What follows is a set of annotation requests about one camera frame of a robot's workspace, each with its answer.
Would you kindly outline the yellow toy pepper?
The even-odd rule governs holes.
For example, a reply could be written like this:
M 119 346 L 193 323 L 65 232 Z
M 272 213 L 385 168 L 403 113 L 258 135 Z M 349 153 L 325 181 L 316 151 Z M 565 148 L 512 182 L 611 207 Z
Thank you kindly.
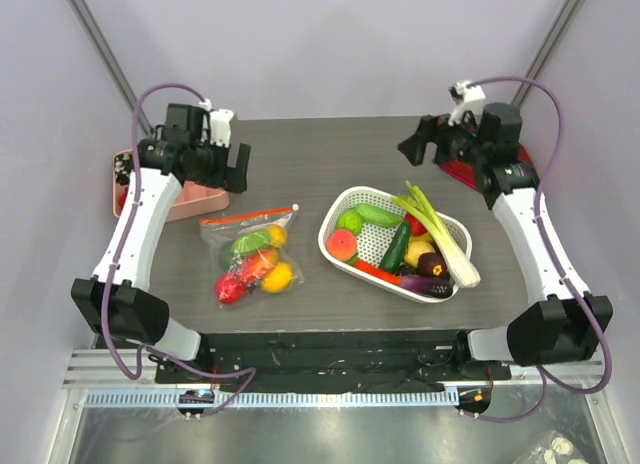
M 287 244 L 288 233 L 287 230 L 278 225 L 272 224 L 267 227 L 267 232 L 270 238 L 270 245 L 275 248 L 282 248 Z

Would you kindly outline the green toy avocado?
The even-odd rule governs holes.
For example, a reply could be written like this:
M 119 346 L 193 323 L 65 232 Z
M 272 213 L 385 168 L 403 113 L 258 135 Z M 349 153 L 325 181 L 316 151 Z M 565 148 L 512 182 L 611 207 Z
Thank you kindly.
M 218 251 L 217 261 L 224 272 L 234 272 L 242 263 L 243 257 L 234 249 L 233 240 L 225 242 Z

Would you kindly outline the clear zip top bag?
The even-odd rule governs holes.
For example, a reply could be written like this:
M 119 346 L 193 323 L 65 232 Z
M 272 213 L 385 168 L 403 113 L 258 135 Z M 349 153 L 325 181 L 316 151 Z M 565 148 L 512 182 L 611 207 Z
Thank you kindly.
M 291 292 L 304 283 L 288 246 L 299 205 L 222 218 L 202 218 L 211 259 L 213 300 L 232 308 Z

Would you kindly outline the orange toy bell pepper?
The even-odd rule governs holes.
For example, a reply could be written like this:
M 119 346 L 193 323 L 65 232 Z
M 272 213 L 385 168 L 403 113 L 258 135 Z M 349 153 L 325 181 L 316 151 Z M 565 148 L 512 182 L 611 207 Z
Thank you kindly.
M 278 262 L 279 252 L 277 249 L 261 250 L 243 261 L 238 270 L 239 278 L 245 284 L 261 280 Z

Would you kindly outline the red toy apple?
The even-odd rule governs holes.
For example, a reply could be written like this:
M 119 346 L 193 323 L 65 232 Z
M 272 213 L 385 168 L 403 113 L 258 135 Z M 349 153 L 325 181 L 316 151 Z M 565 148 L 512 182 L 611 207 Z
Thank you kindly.
M 231 305 L 246 295 L 247 287 L 235 274 L 226 273 L 216 280 L 214 293 L 220 304 Z

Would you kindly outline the yellow orange toy fruit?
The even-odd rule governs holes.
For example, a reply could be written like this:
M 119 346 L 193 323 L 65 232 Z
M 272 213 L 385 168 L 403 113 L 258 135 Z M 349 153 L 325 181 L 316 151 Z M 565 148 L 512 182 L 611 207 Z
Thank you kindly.
M 261 289 L 267 293 L 285 291 L 294 277 L 293 268 L 287 262 L 276 264 L 262 279 Z

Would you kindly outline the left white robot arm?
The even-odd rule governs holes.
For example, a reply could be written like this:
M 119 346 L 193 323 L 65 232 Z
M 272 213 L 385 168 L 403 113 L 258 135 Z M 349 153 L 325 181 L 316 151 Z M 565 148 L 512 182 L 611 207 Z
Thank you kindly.
M 203 337 L 171 318 L 168 304 L 150 294 L 154 254 L 168 214 L 185 183 L 242 193 L 251 148 L 240 145 L 228 163 L 235 114 L 209 101 L 171 104 L 163 125 L 137 143 L 139 168 L 110 243 L 88 279 L 77 278 L 71 297 L 89 327 L 104 339 L 145 344 L 177 359 L 190 382 L 213 369 Z

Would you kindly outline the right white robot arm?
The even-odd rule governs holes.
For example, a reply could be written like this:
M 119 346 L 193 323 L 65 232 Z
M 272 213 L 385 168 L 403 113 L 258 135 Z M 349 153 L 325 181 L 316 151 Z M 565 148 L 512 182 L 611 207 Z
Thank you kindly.
M 414 166 L 433 143 L 436 165 L 471 167 L 525 279 L 528 308 L 506 326 L 468 332 L 467 344 L 452 353 L 453 370 L 465 379 L 477 377 L 488 361 L 540 366 L 589 360 L 605 349 L 601 339 L 613 316 L 609 298 L 591 293 L 559 241 L 538 174 L 520 156 L 521 128 L 516 107 L 491 103 L 480 117 L 470 111 L 423 116 L 398 146 Z

